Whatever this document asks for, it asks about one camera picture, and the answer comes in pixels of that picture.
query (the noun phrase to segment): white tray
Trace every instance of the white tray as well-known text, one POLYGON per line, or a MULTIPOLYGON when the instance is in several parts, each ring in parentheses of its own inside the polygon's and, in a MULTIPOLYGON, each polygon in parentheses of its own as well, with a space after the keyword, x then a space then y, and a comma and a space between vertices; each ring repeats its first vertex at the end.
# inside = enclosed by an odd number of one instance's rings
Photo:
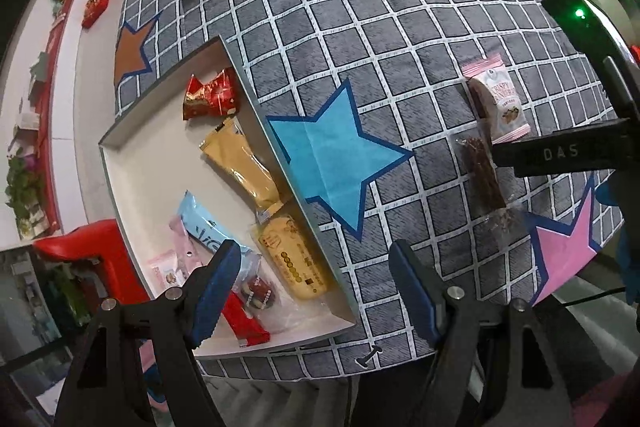
MULTIPOLYGON (((203 82, 234 66, 240 79, 238 120, 255 154, 270 170, 284 197, 292 196, 288 206, 305 230, 308 240, 318 241, 318 230, 311 225, 307 204, 290 183, 289 168, 264 118, 242 68, 231 60, 223 40, 203 44, 160 78, 120 118, 100 141, 100 152, 116 208, 116 218, 131 260, 149 295, 162 290, 148 267, 153 257, 172 248, 168 223, 175 215, 185 190, 196 199, 242 244, 258 251, 250 235, 255 225, 252 200, 234 181, 214 168, 200 151, 199 144, 222 119, 196 118, 182 121, 182 99, 191 74, 203 82)), ((206 249, 201 245, 199 252, 206 249)), ((353 296, 340 286, 336 267, 334 279, 323 298, 302 303, 308 320, 298 327, 271 335, 271 341, 252 347, 239 347, 226 320, 221 316, 213 336, 195 351, 197 356, 237 356, 275 351, 286 346, 308 344, 331 337, 352 327, 357 306, 353 296)), ((272 275, 276 291, 286 291, 272 275)))

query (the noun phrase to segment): pink star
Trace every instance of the pink star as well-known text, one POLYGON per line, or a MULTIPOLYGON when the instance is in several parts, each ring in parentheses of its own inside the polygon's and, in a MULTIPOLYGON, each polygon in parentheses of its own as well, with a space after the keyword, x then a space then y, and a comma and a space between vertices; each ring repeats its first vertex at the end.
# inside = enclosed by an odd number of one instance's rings
POLYGON ((587 182, 571 225, 533 214, 529 216, 534 221, 531 239, 542 275, 542 288, 538 289, 536 304, 577 274, 600 250, 591 238, 593 176, 587 182))

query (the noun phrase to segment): black cable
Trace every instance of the black cable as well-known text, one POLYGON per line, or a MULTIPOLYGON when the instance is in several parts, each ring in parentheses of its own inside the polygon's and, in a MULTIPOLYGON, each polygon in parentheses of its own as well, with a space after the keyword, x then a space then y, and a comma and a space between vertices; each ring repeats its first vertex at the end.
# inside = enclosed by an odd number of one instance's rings
POLYGON ((620 286, 620 288, 613 288, 611 290, 607 290, 606 292, 596 293, 596 295, 585 297, 584 299, 577 299, 576 301, 565 302, 562 304, 562 307, 567 308, 569 306, 582 304, 583 302, 594 301, 596 299, 601 299, 603 297, 606 297, 607 295, 615 295, 616 293, 623 293, 625 291, 626 291, 626 286, 620 286))

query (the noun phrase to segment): yellow biscuit package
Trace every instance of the yellow biscuit package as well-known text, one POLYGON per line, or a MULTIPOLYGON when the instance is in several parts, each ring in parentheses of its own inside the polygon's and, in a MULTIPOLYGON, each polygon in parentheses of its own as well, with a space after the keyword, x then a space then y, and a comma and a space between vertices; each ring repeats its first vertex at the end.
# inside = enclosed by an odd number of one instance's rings
POLYGON ((227 118, 207 134, 200 144, 200 150, 254 198, 260 222, 282 208, 280 194, 271 174, 255 157, 236 118, 227 118))
POLYGON ((297 298, 315 299, 327 292, 328 280, 314 261, 302 232, 289 214, 270 219, 258 229, 257 240, 269 253, 297 298))

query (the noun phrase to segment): gray checkered tablecloth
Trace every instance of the gray checkered tablecloth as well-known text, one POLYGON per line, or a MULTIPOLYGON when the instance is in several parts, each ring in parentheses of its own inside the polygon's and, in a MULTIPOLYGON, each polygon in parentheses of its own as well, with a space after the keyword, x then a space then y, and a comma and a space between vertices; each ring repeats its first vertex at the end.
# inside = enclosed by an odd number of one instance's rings
MULTIPOLYGON (((364 131, 414 150, 369 185, 362 241, 314 205, 326 250, 360 308, 343 335, 261 357, 201 360, 210 375, 268 380, 362 373, 370 345, 379 369, 431 352, 389 274, 386 249, 404 237, 443 278, 478 298, 529 299, 538 273, 526 231, 499 246, 454 151, 478 134, 460 65, 500 51, 533 134, 612 118, 601 87, 540 0, 125 0, 134 28, 162 11, 144 49, 153 71, 116 88, 123 111, 181 58, 222 35, 242 57, 266 114, 312 115, 345 78, 364 131)), ((596 184, 607 172, 596 174, 596 184)), ((586 174, 516 179, 498 169, 510 206, 570 223, 586 174)), ((594 240, 620 224, 595 203, 594 240)))

